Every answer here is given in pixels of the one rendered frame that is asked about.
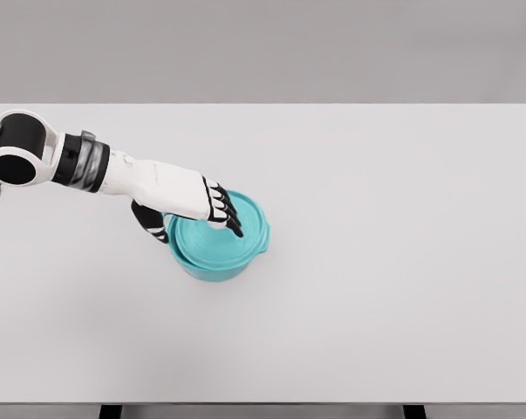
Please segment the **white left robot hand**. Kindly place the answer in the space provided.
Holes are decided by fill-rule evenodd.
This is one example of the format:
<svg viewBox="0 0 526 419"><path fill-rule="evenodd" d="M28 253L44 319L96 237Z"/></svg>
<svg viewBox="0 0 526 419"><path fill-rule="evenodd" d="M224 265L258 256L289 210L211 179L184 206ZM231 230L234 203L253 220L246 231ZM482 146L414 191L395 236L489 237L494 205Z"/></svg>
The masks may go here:
<svg viewBox="0 0 526 419"><path fill-rule="evenodd" d="M215 230L242 237L242 224L228 191L200 172L172 164L138 160L133 166L132 211L144 230L168 242L164 216L205 220Z"/></svg>

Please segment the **teal pot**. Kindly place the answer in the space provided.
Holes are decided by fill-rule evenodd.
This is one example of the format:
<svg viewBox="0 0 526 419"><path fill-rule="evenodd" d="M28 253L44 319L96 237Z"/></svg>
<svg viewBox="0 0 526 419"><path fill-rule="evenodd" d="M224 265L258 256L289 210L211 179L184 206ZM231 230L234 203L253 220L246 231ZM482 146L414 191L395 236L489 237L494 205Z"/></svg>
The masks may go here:
<svg viewBox="0 0 526 419"><path fill-rule="evenodd" d="M174 257L174 259L176 260L177 264L180 265L181 268L188 275L192 276L193 278L200 279L201 281L205 281L205 282L222 282L222 281L226 281L226 280L232 279L232 278L240 275L240 273L242 273L242 271L244 271L247 268L249 263L254 258L256 258L258 255L263 253L262 252L262 253L258 254L253 259L251 259L250 262L248 262L247 264L245 264L243 266L232 268L230 270L208 271L208 270L199 269L199 268L197 268L195 266L192 266L192 265L189 265L189 264L185 264L184 262L178 260L178 258L176 256L174 256L174 254L171 252L171 250L169 248L169 243L168 243L167 247L168 247L170 253L172 254L172 256Z"/></svg>

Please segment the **teal pot lid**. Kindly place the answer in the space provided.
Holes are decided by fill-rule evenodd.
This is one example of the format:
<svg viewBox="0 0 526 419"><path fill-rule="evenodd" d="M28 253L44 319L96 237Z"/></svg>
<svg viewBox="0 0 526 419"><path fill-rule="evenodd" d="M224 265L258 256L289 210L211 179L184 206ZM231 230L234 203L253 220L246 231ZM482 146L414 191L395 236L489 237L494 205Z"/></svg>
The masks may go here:
<svg viewBox="0 0 526 419"><path fill-rule="evenodd" d="M171 216L167 226L169 248L178 260L203 270L223 271L243 266L266 251L270 226L262 208L237 191L230 191L229 196L243 235L238 237L228 227L216 230L205 220Z"/></svg>

